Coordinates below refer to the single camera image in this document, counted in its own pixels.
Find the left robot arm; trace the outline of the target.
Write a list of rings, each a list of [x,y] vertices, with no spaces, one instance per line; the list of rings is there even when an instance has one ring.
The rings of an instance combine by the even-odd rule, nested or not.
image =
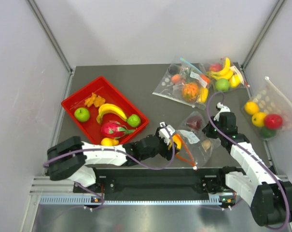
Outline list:
[[[122,145],[93,145],[73,136],[47,151],[47,162],[50,180],[71,180],[89,191],[97,191],[101,180],[96,177],[93,165],[107,164],[119,167],[143,166],[144,160],[161,155],[172,161],[180,151],[181,143],[176,135],[171,140],[159,135],[148,135],[137,142]]]

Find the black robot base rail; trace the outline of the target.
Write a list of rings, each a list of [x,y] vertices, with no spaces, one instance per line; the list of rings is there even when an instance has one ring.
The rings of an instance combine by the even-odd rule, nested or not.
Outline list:
[[[88,189],[105,200],[205,200],[209,194],[230,193],[223,175],[241,168],[94,169],[96,184]]]

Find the yellow star fruit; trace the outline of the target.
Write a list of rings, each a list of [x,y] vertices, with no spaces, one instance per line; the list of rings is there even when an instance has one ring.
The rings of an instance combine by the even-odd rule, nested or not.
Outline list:
[[[175,153],[178,153],[181,150],[182,139],[180,135],[175,134],[172,136],[173,143],[175,144]]]

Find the beige garlic toy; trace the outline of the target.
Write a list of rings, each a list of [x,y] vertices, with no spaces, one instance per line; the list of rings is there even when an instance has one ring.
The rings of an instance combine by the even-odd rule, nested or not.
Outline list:
[[[212,142],[210,140],[206,139],[201,143],[201,145],[205,151],[208,151],[212,146]]]

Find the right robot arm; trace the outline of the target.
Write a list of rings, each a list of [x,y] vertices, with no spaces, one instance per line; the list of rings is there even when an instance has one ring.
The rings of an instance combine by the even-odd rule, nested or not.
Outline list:
[[[259,226],[272,228],[280,224],[285,228],[292,222],[292,183],[275,175],[256,154],[248,138],[238,133],[235,114],[219,112],[210,116],[202,131],[209,138],[219,139],[242,168],[241,171],[223,168],[222,176],[216,180],[217,187],[236,191]]]

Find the zip bag with red zipper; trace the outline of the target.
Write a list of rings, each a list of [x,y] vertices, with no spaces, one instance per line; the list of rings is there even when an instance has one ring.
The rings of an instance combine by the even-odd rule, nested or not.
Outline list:
[[[200,130],[193,130],[185,126],[187,119],[195,115],[200,116],[203,120]],[[205,136],[202,132],[202,129],[205,126],[206,122],[202,115],[198,111],[194,111],[189,114],[176,129],[176,134],[180,135],[182,139],[181,151],[176,155],[176,157],[189,163],[195,171],[202,168],[210,159],[213,150],[221,145],[219,139],[211,139]],[[212,146],[208,151],[205,151],[201,145],[201,143],[206,139],[212,142]]]

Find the dark red plum toy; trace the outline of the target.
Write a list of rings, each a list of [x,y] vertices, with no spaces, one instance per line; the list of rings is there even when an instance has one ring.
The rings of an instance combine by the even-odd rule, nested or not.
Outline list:
[[[195,115],[187,119],[187,121],[185,122],[185,126],[198,131],[202,126],[202,122],[203,122],[202,118],[198,115]]]

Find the orange mandarin cluster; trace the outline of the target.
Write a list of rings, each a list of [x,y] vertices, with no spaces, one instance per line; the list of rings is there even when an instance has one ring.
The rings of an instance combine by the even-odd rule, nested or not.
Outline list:
[[[95,93],[91,93],[91,96],[84,100],[84,105],[87,107],[95,106],[96,108],[99,108],[103,104],[105,104],[106,100],[105,98],[98,96]]]

